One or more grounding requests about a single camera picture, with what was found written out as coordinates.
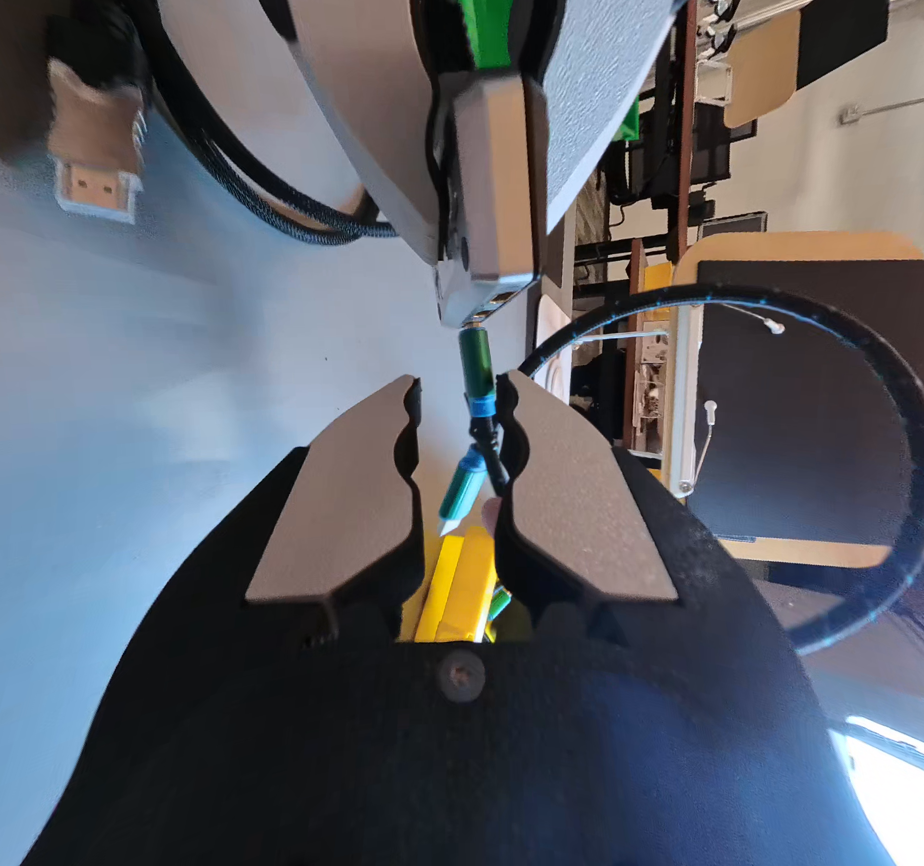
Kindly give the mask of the yellow plastic bin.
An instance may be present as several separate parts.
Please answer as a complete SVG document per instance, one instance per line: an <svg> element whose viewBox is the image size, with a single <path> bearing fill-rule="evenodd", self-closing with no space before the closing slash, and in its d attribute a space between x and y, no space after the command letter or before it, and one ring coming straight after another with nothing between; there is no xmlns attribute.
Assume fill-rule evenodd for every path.
<svg viewBox="0 0 924 866"><path fill-rule="evenodd" d="M529 641L524 606L502 585L493 535L500 500L491 498L482 519L441 538L426 534L424 580L402 608L400 642Z"/></svg>

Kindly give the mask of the black panel with wooden rim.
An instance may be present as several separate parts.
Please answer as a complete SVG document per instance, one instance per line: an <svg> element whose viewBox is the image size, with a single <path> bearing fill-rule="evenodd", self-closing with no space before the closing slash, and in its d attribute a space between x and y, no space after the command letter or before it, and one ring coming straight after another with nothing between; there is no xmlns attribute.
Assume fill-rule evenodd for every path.
<svg viewBox="0 0 924 866"><path fill-rule="evenodd" d="M858 318L922 375L922 252L891 232L725 233L697 241L673 283L741 283ZM703 308L695 443L717 423L687 506L736 559L867 570L904 513L907 449L862 357L792 318Z"/></svg>

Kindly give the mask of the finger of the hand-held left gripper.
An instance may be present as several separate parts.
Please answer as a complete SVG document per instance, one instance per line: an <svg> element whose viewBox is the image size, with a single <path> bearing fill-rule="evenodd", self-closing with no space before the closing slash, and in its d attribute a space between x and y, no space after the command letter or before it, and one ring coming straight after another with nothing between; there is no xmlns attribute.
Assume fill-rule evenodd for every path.
<svg viewBox="0 0 924 866"><path fill-rule="evenodd" d="M602 158L688 0L533 0L521 66L548 118L550 232Z"/></svg>
<svg viewBox="0 0 924 866"><path fill-rule="evenodd" d="M432 87L410 0L286 0L289 43L259 0L159 0L205 98L294 190L356 212L365 190L402 240L437 260L438 199L425 159Z"/></svg>

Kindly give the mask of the grey hdmi switch hub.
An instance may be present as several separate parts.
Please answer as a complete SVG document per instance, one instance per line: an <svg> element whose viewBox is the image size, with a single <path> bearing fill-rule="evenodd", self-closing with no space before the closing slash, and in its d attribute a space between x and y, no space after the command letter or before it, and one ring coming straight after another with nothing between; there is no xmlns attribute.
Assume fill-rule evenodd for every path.
<svg viewBox="0 0 924 866"><path fill-rule="evenodd" d="M539 277L547 237L549 126L540 86L514 71L459 75L441 173L438 313L486 320Z"/></svg>

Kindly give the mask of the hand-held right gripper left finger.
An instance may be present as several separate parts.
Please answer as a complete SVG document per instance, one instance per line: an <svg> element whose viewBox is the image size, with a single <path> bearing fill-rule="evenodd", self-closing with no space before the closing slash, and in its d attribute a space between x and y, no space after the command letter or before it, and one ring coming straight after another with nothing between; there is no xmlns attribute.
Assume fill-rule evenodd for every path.
<svg viewBox="0 0 924 866"><path fill-rule="evenodd" d="M309 444L248 584L248 606L320 606L339 635L375 613L396 641L425 572L419 464L421 380L400 375Z"/></svg>

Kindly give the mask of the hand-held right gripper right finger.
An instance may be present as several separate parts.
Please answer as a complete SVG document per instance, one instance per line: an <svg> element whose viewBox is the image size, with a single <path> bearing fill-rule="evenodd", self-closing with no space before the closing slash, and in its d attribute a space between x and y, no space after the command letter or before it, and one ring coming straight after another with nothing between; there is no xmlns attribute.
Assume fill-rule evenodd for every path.
<svg viewBox="0 0 924 866"><path fill-rule="evenodd" d="M534 640L664 641L676 586L612 447L519 371L498 379L498 569Z"/></svg>

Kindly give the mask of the white panel stand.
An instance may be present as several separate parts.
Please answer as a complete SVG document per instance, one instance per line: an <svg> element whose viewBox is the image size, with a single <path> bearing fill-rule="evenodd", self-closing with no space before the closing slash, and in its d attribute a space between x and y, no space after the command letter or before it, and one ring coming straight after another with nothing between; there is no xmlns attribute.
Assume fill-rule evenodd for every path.
<svg viewBox="0 0 924 866"><path fill-rule="evenodd" d="M596 359L571 367L563 401L588 398L580 410L609 446L660 464L659 479L679 499L692 495L704 455L695 443L702 302L708 293L679 296L679 287L627 295L569 321L519 367L541 387L571 362L584 340L611 344Z"/></svg>

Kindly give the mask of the clear stand with tools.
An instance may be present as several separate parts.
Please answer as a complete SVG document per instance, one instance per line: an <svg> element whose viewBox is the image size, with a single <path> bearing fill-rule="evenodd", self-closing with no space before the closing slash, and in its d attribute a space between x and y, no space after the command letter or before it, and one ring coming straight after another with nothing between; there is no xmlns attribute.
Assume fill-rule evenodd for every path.
<svg viewBox="0 0 924 866"><path fill-rule="evenodd" d="M720 108L732 98L728 54L737 35L734 18L742 0L699 0L695 101Z"/></svg>

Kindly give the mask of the background desk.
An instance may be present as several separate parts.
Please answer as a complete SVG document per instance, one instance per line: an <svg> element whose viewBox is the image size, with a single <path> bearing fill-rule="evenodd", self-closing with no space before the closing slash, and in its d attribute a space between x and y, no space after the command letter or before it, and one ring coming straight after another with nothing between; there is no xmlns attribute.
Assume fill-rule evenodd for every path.
<svg viewBox="0 0 924 866"><path fill-rule="evenodd" d="M668 215L668 258L677 265L687 251L691 162L694 147L697 5L687 0L676 16L677 193Z"/></svg>

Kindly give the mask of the plywood and black chair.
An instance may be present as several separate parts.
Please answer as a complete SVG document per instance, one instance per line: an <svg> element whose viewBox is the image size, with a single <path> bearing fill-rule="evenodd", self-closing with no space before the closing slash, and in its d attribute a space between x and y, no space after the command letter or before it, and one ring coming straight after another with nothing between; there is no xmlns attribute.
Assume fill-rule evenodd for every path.
<svg viewBox="0 0 924 866"><path fill-rule="evenodd" d="M749 125L879 47L887 39L891 1L812 0L736 38L727 61L733 90L723 124Z"/></svg>

